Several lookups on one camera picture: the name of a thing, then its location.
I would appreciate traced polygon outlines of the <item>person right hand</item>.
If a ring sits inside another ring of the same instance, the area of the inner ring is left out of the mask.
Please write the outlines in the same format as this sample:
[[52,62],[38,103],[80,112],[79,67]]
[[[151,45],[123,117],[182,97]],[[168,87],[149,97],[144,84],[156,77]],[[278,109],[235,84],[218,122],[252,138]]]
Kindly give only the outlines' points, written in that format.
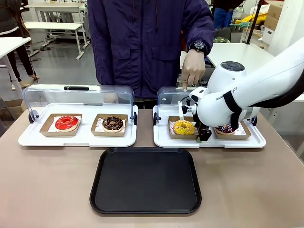
[[104,95],[104,103],[105,104],[117,104],[119,103],[119,99],[116,93],[106,93]]

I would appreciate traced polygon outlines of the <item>person left hand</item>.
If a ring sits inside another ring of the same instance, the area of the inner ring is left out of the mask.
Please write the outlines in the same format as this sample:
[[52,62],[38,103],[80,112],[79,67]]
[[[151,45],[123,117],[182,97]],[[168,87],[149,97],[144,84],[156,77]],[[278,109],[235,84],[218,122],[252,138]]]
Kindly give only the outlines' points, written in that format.
[[198,83],[205,71],[204,53],[194,49],[189,50],[181,70],[183,91],[186,92],[188,86]]

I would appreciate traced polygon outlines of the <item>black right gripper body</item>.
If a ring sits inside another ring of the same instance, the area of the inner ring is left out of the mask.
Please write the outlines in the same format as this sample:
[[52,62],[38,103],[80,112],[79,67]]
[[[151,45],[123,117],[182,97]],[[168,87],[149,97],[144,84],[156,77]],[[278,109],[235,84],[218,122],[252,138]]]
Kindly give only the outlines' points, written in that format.
[[202,121],[199,119],[198,114],[193,114],[193,121],[195,122],[195,128],[198,129],[198,131],[208,131],[209,127],[202,123]]

